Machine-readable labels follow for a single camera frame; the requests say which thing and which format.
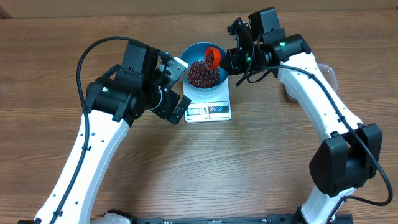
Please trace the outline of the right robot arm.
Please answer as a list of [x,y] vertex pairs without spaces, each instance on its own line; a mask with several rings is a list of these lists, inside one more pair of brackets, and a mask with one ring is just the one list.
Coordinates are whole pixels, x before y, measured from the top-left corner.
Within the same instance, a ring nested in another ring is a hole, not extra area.
[[287,217],[291,223],[351,223],[339,217],[341,204],[379,172],[382,132],[365,125],[339,99],[305,39],[286,35],[273,7],[236,19],[227,28],[237,46],[228,49],[220,67],[250,82],[272,73],[298,101],[319,138],[309,164],[314,188],[308,200]]

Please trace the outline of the red measuring scoop blue handle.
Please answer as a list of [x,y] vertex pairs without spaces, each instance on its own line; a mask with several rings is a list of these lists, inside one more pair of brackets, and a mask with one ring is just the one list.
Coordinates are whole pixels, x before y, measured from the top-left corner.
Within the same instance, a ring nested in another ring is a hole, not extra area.
[[221,52],[216,47],[208,47],[205,51],[205,67],[215,70],[221,62]]

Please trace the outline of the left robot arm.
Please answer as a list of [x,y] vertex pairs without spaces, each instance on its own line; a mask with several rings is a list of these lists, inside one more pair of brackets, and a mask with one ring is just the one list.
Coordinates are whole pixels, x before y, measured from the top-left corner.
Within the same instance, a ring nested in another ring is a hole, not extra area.
[[116,149],[133,122],[149,110],[178,124],[191,100],[172,91],[188,64],[168,51],[128,39],[123,62],[81,88],[83,114],[76,141],[49,198],[31,223],[89,223],[98,189]]

